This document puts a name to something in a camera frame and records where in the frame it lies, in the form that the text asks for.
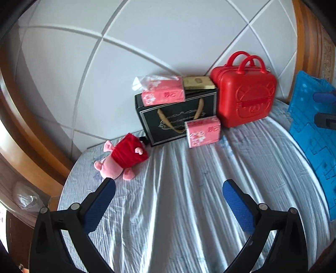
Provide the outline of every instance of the wooden bed frame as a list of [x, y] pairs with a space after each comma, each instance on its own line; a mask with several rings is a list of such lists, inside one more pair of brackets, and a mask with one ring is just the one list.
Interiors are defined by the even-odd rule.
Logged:
[[[335, 45], [308, 7], [301, 0], [292, 1], [298, 35], [295, 75], [303, 70], [332, 82]], [[14, 82], [4, 47], [0, 48], [0, 88], [0, 153], [23, 177], [51, 197], [50, 207], [56, 210], [73, 163], [28, 109]]]

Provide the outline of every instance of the red suitcase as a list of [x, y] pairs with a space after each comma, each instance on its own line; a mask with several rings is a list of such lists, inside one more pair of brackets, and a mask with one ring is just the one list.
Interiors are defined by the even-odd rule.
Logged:
[[[261, 67], [245, 67], [257, 59]], [[217, 76], [219, 89], [217, 115], [223, 126], [234, 127], [266, 117], [271, 108], [277, 79], [266, 70], [262, 59], [247, 57], [236, 69], [226, 69]]]
[[[226, 69], [232, 69], [232, 68], [238, 69], [238, 66], [233, 66], [232, 64], [239, 55], [245, 55], [246, 57], [250, 56], [250, 54], [245, 51], [237, 51], [233, 53], [230, 56], [230, 58], [227, 60], [227, 63], [224, 66], [217, 66], [211, 71], [210, 79], [213, 81], [214, 84], [217, 85], [218, 80], [219, 80], [219, 75], [221, 72], [225, 71]], [[255, 67], [253, 60], [250, 61], [250, 67]]]

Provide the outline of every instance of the wrinkled sheet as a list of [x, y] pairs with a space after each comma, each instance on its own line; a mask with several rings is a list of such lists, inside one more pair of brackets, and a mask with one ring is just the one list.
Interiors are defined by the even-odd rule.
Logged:
[[[224, 129], [215, 144], [189, 149], [180, 139], [148, 147], [149, 159], [134, 168], [136, 178], [116, 179], [115, 197], [89, 234], [111, 268], [118, 273], [223, 272], [248, 239], [221, 193], [230, 178], [256, 203], [274, 210], [298, 208], [311, 267], [335, 238], [336, 222], [330, 222], [320, 184], [288, 133], [287, 108], [275, 101], [269, 117]], [[97, 189], [102, 178], [93, 163], [107, 155], [103, 145], [82, 154], [65, 183], [59, 210]], [[69, 234], [63, 235], [75, 265], [85, 271]], [[254, 269], [262, 265], [274, 235]]]

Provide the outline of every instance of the black gift bag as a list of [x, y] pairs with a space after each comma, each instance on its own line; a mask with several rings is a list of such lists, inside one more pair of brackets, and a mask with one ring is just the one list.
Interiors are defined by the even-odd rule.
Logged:
[[216, 115], [217, 89], [186, 90], [180, 103], [144, 106], [135, 95], [135, 108], [151, 146], [186, 137], [184, 122]]

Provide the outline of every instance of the blue foam mat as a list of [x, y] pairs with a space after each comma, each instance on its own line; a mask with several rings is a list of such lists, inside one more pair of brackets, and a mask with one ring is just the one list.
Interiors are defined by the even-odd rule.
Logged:
[[314, 124], [317, 112], [336, 114], [335, 104], [316, 103], [315, 92], [331, 92], [335, 88], [326, 80], [299, 71], [288, 112], [293, 118], [289, 133], [308, 158], [327, 199], [330, 219], [336, 219], [336, 131]]

